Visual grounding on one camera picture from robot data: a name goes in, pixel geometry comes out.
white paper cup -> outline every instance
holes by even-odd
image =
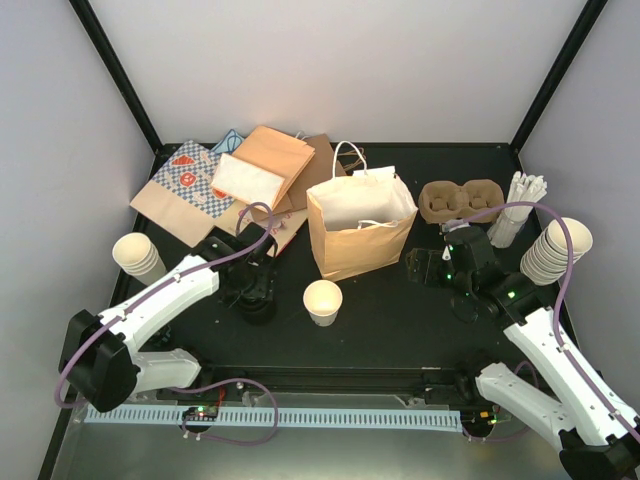
[[[573,218],[562,217],[562,220],[564,220],[569,229],[574,253],[585,254],[591,250],[593,246],[591,231],[583,223]],[[551,222],[546,231],[549,245],[558,252],[567,253],[567,240],[558,221]]]
[[[158,249],[143,233],[129,233],[113,246],[113,259],[129,275],[151,285],[167,273]]]
[[[539,256],[544,257],[545,259],[549,259],[550,262],[554,262],[557,264],[566,265],[567,260],[569,259],[569,256],[566,253],[558,253],[556,250],[550,247],[546,240],[534,243],[534,250]],[[582,257],[582,255],[582,253],[575,254],[573,256],[574,262],[578,258]]]
[[[529,279],[536,285],[550,285],[553,282],[557,281],[563,274],[559,275],[542,275],[537,273],[537,271],[531,266],[528,262],[527,257],[522,257],[520,260],[520,271],[529,277]]]
[[[532,249],[532,258],[535,259],[539,264],[543,265],[545,269],[550,271],[558,271],[562,272],[567,269],[567,259],[557,260],[553,257],[550,257],[541,250],[539,245],[534,244]]]
[[[158,260],[156,261],[156,263],[153,266],[151,266],[149,270],[138,272],[138,273],[132,273],[132,272],[127,272],[127,273],[132,277],[137,278],[138,281],[140,281],[143,285],[149,286],[157,282],[167,274],[167,267],[164,266],[162,259],[158,257]]]
[[[302,302],[316,324],[328,327],[336,319],[342,305],[342,291],[329,280],[318,280],[305,289]]]
[[[143,263],[153,252],[153,244],[144,233],[129,233],[116,242],[111,254],[122,268]]]

white rope handle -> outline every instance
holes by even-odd
[[[358,230],[362,230],[363,223],[368,223],[369,225],[377,225],[379,227],[386,227],[386,228],[395,228],[398,226],[397,220],[394,220],[393,222],[388,222],[388,223],[380,223],[380,222],[376,222],[375,220],[358,220]]]
[[[340,151],[340,147],[344,143],[346,143],[347,145],[351,145],[351,147],[356,151],[356,153],[358,154],[358,157],[360,157],[360,160],[362,160],[362,163],[364,163],[364,174],[366,175],[367,174],[367,161],[362,156],[362,153],[360,153],[360,149],[358,147],[356,147],[353,143],[347,142],[346,140],[343,140],[342,142],[338,143],[338,145],[336,145],[336,151],[333,154],[333,178],[336,178],[336,163],[338,163],[338,152]]]

blue patterned bag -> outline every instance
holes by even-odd
[[[233,203],[211,189],[223,153],[233,153],[244,139],[231,130],[211,150],[189,140],[158,170],[131,201],[149,220],[193,247],[203,240]]]

paper bag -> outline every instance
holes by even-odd
[[[311,157],[311,160],[304,167],[304,170],[298,175],[296,181],[293,182],[291,188],[287,191],[285,198],[278,204],[273,210],[274,214],[280,214],[291,210],[296,212],[298,210],[307,209],[307,190],[314,185],[326,182],[331,179],[331,165],[333,164],[333,148],[329,142],[329,137],[326,134],[316,135],[315,137],[309,137],[304,140],[307,145],[311,145],[315,148],[316,152]],[[340,162],[336,163],[336,176],[344,177],[346,173],[340,165]],[[291,201],[287,204],[286,200],[289,197]],[[256,208],[251,209],[251,215],[254,220],[261,221],[266,219],[269,215],[267,212],[258,210]]]
[[[236,227],[238,225],[238,218],[247,205],[236,200],[233,202],[226,212],[216,222],[216,226],[221,228],[230,235],[236,235]],[[268,254],[274,256],[274,253],[280,255],[287,245],[296,236],[296,232],[300,229],[302,224],[307,220],[307,210],[298,210],[297,212],[286,212],[281,215],[275,215],[273,219],[273,226],[271,227],[271,236],[273,236],[277,250],[271,248]],[[252,221],[256,222],[262,228],[269,226],[269,219],[258,220],[253,217],[252,212],[248,212],[242,219],[240,225],[240,231],[244,230],[247,225]]]
[[[349,142],[336,147],[334,166],[343,143]],[[418,211],[393,173],[334,176],[307,190],[307,208],[313,257],[322,277],[332,281],[397,262]]]
[[[259,126],[238,147],[233,156],[284,178],[274,207],[289,190],[313,156],[313,147],[272,128]]]
[[[222,153],[242,142],[234,130],[213,149],[188,141],[131,201],[131,206],[190,247],[203,240],[233,198],[212,191],[211,179]]]

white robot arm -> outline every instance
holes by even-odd
[[[195,302],[216,292],[227,306],[240,309],[252,321],[273,315],[273,270],[267,237],[258,248],[233,262],[208,268],[209,262],[246,249],[264,235],[250,224],[238,238],[219,231],[203,241],[180,264],[142,292],[97,316],[83,310],[69,322],[59,370],[98,329],[114,323],[71,368],[68,380],[100,412],[116,408],[137,392],[188,387],[200,364],[190,353],[141,352],[147,341]]]
[[[441,257],[436,277],[439,285],[456,292],[454,312],[456,306],[463,307],[464,320],[475,315],[472,321],[492,322],[502,330],[540,372],[557,400],[487,356],[476,357],[466,372],[478,393],[547,440],[574,480],[621,479],[640,465],[638,414],[604,382],[561,326],[560,347],[553,330],[554,312],[539,289],[523,274],[500,268],[479,227],[456,228],[445,240],[448,252]],[[570,362],[567,350],[584,375]],[[589,383],[613,407],[605,406]]]

